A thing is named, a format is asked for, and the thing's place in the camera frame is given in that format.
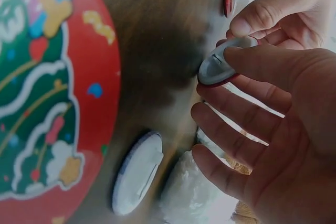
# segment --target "hand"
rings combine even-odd
[[[251,35],[289,49],[322,47],[333,0],[256,0],[231,22],[228,39]]]
[[[243,74],[232,83],[285,117],[223,87],[198,86],[206,102],[268,144],[251,141],[210,107],[196,104],[196,123],[252,173],[240,174],[196,145],[193,157],[200,170],[265,224],[336,223],[336,55],[262,45],[228,48],[224,56]]]

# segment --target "green tree design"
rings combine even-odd
[[[28,18],[22,0],[10,0],[0,6],[0,23],[11,18],[14,7],[20,6],[25,12],[25,27],[12,42],[2,41],[0,47],[0,199],[6,193],[26,194],[26,189],[34,183],[47,186],[46,166],[54,158],[52,145],[46,144],[46,133],[39,136],[33,153],[22,163],[22,177],[16,190],[12,182],[15,177],[14,163],[27,147],[27,140],[32,130],[43,123],[50,109],[58,103],[66,103],[68,110],[63,113],[65,124],[59,131],[57,140],[74,144],[76,129],[76,107],[69,99],[69,70],[67,68],[55,74],[41,76],[31,89],[28,97],[14,113],[1,114],[1,108],[12,103],[23,90],[26,80],[40,65],[61,60],[63,34],[61,28],[54,38],[48,40],[48,47],[42,60],[36,62],[31,58],[30,46],[33,40],[28,34]],[[6,15],[1,13],[7,8]],[[33,179],[32,171],[38,170]]]

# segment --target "fingernail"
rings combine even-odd
[[[251,27],[244,19],[237,19],[232,21],[230,29],[236,37],[247,36],[251,33]]]

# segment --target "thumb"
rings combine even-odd
[[[300,0],[255,0],[231,22],[235,37],[244,37],[274,27],[284,17],[302,10]]]

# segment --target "finger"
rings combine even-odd
[[[262,39],[264,37],[266,37],[267,35],[274,33],[275,31],[279,30],[281,27],[278,24],[276,24],[274,27],[272,27],[271,29],[266,29],[266,30],[262,30],[262,31],[257,31],[253,34],[251,34],[251,37],[254,37],[256,39]]]
[[[234,38],[235,38],[235,36],[233,36],[231,30],[228,30],[228,31],[226,32],[226,38],[227,38],[227,39],[234,39]]]
[[[287,39],[278,45],[279,47],[293,49],[293,50],[303,50],[304,46],[294,39]]]
[[[321,60],[318,50],[289,50],[261,45],[243,49],[226,48],[224,57],[238,73],[291,93],[298,77]]]
[[[216,47],[219,47],[221,44],[225,43],[227,39],[221,39],[219,42],[216,43]]]
[[[241,98],[224,87],[206,88],[198,85],[200,96],[220,113],[253,136],[270,143],[282,118]]]
[[[283,115],[292,105],[291,94],[270,83],[255,81],[245,76],[237,76],[231,83],[240,91]]]
[[[255,0],[231,22],[235,37],[244,37],[274,27],[282,18],[300,12],[299,0]]]
[[[191,114],[197,125],[214,143],[248,168],[254,168],[267,148],[237,132],[204,103],[194,105]]]
[[[280,29],[280,30],[277,30],[267,35],[260,41],[262,44],[270,44],[270,45],[277,46],[283,43],[284,41],[286,41],[287,39],[289,39],[288,35],[282,29]]]
[[[202,145],[195,145],[192,155],[204,176],[218,189],[236,199],[243,199],[248,175],[229,168]]]

